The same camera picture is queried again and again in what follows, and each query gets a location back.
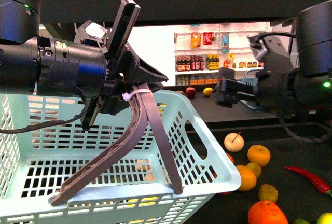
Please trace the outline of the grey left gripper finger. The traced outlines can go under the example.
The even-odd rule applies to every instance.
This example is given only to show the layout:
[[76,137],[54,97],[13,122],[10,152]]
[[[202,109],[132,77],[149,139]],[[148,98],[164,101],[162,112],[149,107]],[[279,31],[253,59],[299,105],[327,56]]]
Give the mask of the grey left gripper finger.
[[66,202],[75,193],[128,154],[140,141],[148,122],[143,100],[139,94],[135,94],[129,100],[129,103],[132,117],[123,135],[67,179],[62,184],[60,193],[52,199],[51,205],[58,206]]
[[163,126],[154,96],[149,89],[139,89],[139,91],[139,95],[143,100],[143,105],[147,113],[149,124],[164,162],[165,170],[167,171],[169,181],[172,184],[173,191],[175,194],[182,194],[182,180],[178,174],[177,166],[168,141],[168,136]]

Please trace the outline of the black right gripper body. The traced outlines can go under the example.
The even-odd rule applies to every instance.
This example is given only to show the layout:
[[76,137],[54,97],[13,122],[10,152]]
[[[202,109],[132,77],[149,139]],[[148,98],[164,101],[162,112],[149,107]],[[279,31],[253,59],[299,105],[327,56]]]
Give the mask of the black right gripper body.
[[295,70],[278,36],[295,37],[292,33],[260,33],[248,38],[255,59],[264,64],[256,73],[255,85],[238,82],[231,69],[219,70],[217,104],[231,108],[246,100],[263,110],[291,110],[296,106],[292,86]]

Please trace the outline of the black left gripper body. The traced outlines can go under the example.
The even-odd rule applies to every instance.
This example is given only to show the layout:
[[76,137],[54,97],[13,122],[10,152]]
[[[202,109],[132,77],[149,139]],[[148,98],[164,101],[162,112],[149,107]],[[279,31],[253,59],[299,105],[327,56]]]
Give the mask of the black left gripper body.
[[141,8],[134,0],[120,1],[111,29],[88,20],[76,31],[74,42],[99,48],[106,70],[101,93],[89,99],[88,110],[81,119],[85,131],[94,125],[98,113],[116,115],[128,106],[122,94],[130,85],[147,83],[157,91],[168,80],[165,74],[142,60],[128,43]]

